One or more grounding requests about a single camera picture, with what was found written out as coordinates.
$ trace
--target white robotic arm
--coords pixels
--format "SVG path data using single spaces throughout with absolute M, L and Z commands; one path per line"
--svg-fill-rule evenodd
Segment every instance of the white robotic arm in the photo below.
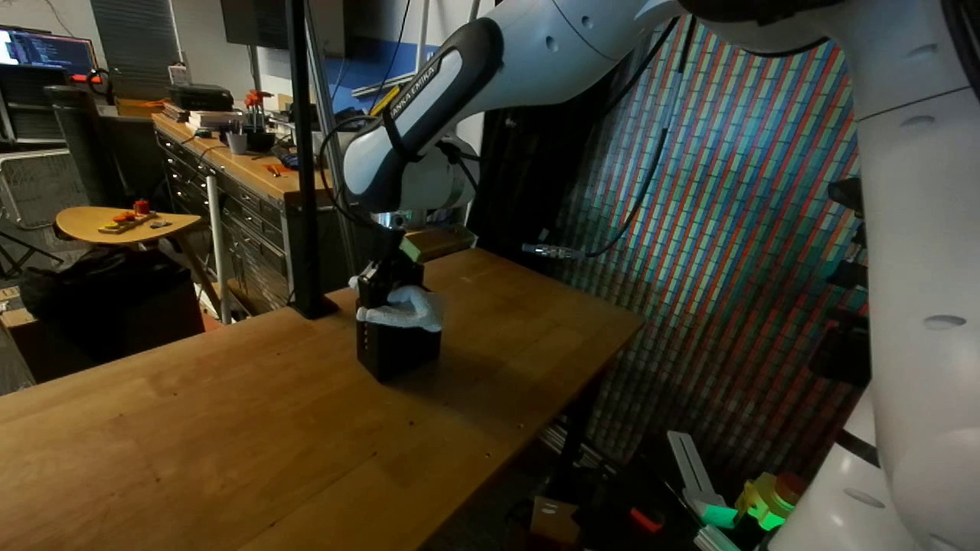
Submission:
M 819 36 L 845 49 L 869 243 L 874 443 L 899 517 L 891 525 L 905 525 L 905 541 L 922 549 L 980 549 L 980 100 L 965 71 L 977 28 L 961 25 L 968 30 L 951 39 L 955 18 L 980 25 L 977 4 L 678 4 L 751 52 L 791 52 Z M 349 195 L 368 210 L 449 202 L 452 191 L 410 191 L 437 176 L 400 176 L 443 128 L 478 110 L 573 97 L 676 13 L 672 0 L 504 0 L 452 32 L 388 119 L 346 146 Z M 832 486 L 839 499 L 862 495 L 845 490 Z M 849 533 L 845 509 L 804 512 L 773 549 L 885 541 L 874 530 Z

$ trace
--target robotic arm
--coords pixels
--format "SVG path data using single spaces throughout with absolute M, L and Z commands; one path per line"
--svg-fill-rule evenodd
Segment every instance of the robotic arm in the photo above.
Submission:
M 856 408 L 849 425 L 862 425 L 860 433 L 880 447 L 885 479 L 860 490 L 860 460 L 826 460 L 831 484 L 807 490 L 772 549 L 980 549 L 973 0 L 678 4 L 504 0 L 452 32 L 386 119 L 346 146 L 349 195 L 368 210 L 449 205 L 464 183 L 412 171 L 430 163 L 428 151 L 452 122 L 573 97 L 682 10 L 751 52 L 792 52 L 832 36 L 855 77 L 871 309 L 871 421 L 860 421 L 869 408 Z

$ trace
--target wooden tabletop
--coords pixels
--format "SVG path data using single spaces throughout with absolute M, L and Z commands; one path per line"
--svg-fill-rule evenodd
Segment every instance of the wooden tabletop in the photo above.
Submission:
M 487 250 L 424 280 L 441 360 L 388 385 L 340 291 L 0 398 L 0 549 L 418 549 L 636 331 Z
M 199 213 L 152 210 L 152 218 L 126 231 L 106 231 L 109 227 L 116 227 L 116 213 L 122 210 L 128 208 L 74 205 L 54 213 L 54 227 L 65 235 L 87 245 L 139 245 L 178 235 L 203 219 Z
M 216 136 L 196 136 L 183 122 L 152 113 L 156 131 L 178 142 L 183 151 L 196 154 L 199 158 L 210 163 L 213 168 L 226 171 L 233 179 L 246 183 L 255 192 L 262 192 L 269 200 L 281 200 L 286 192 L 301 192 L 301 174 L 283 168 L 276 157 L 265 154 L 246 154 L 235 157 L 230 146 Z

